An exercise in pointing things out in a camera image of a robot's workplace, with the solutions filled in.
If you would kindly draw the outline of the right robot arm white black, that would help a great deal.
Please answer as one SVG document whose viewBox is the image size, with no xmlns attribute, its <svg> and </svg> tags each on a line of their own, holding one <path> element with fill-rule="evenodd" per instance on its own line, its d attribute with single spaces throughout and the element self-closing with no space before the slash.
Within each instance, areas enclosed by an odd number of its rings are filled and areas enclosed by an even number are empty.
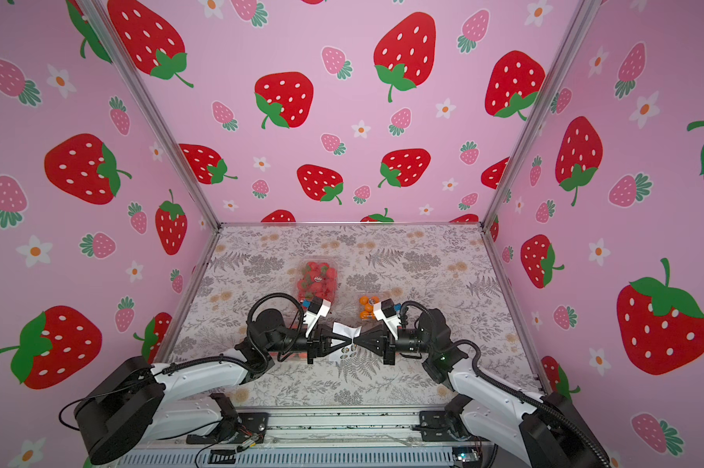
<svg viewBox="0 0 704 468">
<path fill-rule="evenodd" d="M 480 347 L 451 339 L 438 309 L 406 301 L 398 314 L 354 337 L 386 361 L 424 354 L 422 367 L 457 394 L 455 429 L 486 439 L 531 467 L 609 467 L 610 458 L 573 403 L 564 395 L 525 392 L 479 366 Z"/>
</svg>

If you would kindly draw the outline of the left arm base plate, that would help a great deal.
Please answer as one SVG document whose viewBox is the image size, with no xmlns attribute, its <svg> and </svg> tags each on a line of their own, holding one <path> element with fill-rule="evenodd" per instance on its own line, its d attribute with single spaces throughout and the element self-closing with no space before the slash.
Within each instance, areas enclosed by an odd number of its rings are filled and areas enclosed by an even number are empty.
<svg viewBox="0 0 704 468">
<path fill-rule="evenodd" d="M 237 413 L 233 417 L 224 417 L 214 429 L 206 435 L 186 436 L 188 445 L 233 444 L 249 446 L 264 441 L 268 427 L 269 413 Z"/>
</svg>

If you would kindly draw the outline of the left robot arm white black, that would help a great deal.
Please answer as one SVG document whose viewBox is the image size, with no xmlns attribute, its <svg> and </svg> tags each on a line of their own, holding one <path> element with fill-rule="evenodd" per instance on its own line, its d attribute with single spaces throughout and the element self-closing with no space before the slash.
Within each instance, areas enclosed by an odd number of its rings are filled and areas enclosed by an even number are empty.
<svg viewBox="0 0 704 468">
<path fill-rule="evenodd" d="M 260 440 L 262 429 L 250 427 L 250 419 L 238 413 L 225 390 L 258 380 L 293 354 L 313 361 L 354 341 L 352 335 L 320 324 L 330 312 L 328 300 L 291 304 L 297 327 L 288 327 L 277 309 L 253 306 L 246 337 L 225 353 L 174 364 L 126 360 L 73 411 L 90 463 L 112 463 L 151 441 L 184 438 L 201 446 L 246 446 Z"/>
</svg>

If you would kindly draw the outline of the white sticker sheet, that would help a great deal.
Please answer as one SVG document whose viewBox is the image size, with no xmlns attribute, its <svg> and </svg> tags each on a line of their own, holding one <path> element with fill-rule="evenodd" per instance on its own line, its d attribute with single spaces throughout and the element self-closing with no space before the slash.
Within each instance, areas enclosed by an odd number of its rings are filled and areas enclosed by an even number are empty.
<svg viewBox="0 0 704 468">
<path fill-rule="evenodd" d="M 353 359 L 358 354 L 358 346 L 354 343 L 354 340 L 361 335 L 361 327 L 352 328 L 341 323 L 334 323 L 333 333 L 336 335 L 341 335 L 346 339 L 350 339 L 349 342 L 339 339 L 333 339 L 332 345 L 336 346 L 338 344 L 343 344 L 343 347 L 334 351 L 333 354 L 329 356 L 332 361 L 341 362 L 349 359 Z"/>
</svg>

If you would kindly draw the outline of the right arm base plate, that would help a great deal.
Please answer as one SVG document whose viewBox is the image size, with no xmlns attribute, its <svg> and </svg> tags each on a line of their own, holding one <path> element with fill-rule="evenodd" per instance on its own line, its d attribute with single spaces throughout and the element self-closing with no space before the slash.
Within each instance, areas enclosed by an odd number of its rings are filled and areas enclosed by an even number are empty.
<svg viewBox="0 0 704 468">
<path fill-rule="evenodd" d="M 451 411 L 421 411 L 418 423 L 412 431 L 420 434 L 424 442 L 473 443 L 488 442 L 488 439 L 469 433 L 461 419 Z"/>
</svg>

